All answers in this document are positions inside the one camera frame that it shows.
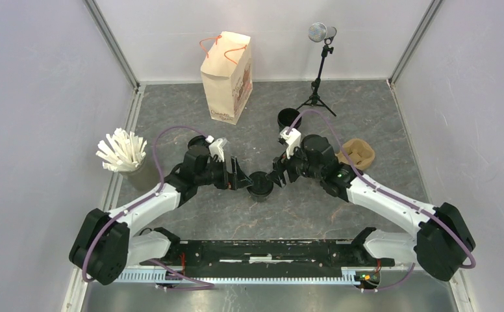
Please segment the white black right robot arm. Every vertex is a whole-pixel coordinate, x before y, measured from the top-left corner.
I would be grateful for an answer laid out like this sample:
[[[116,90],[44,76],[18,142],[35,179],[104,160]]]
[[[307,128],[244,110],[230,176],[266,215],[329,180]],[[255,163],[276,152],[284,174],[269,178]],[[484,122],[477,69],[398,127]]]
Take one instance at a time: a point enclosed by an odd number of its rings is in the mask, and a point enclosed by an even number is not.
[[[460,211],[450,203],[434,206],[381,185],[369,175],[340,162],[328,139],[302,137],[284,128],[279,142],[285,151],[273,162],[270,179],[284,186],[299,177],[315,179],[329,195],[367,208],[402,229],[388,233],[367,229],[352,247],[360,265],[375,259],[420,265],[432,277],[449,281],[461,268],[473,268],[475,241]]]

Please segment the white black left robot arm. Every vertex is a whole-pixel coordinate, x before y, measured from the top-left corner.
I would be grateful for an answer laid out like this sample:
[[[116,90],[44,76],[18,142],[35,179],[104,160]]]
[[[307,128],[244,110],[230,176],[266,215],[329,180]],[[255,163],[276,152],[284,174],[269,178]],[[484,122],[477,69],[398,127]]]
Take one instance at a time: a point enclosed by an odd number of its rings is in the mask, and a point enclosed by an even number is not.
[[[109,212],[90,211],[69,251],[69,261],[82,270],[84,278],[102,285],[115,281],[127,266],[150,259],[159,259],[165,265],[176,263],[181,248],[167,235],[157,230],[145,235],[138,232],[184,205],[199,187],[238,190],[252,186],[252,179],[240,168],[236,157],[229,160],[226,163],[207,147],[190,147],[163,183],[149,192]]]

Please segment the paper takeout bag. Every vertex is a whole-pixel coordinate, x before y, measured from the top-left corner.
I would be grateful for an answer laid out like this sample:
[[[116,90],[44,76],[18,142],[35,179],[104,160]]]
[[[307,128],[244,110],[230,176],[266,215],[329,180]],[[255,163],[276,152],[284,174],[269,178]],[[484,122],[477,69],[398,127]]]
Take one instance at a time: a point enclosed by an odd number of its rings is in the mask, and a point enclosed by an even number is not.
[[[223,31],[200,40],[201,79],[213,120],[235,125],[253,90],[251,37]]]

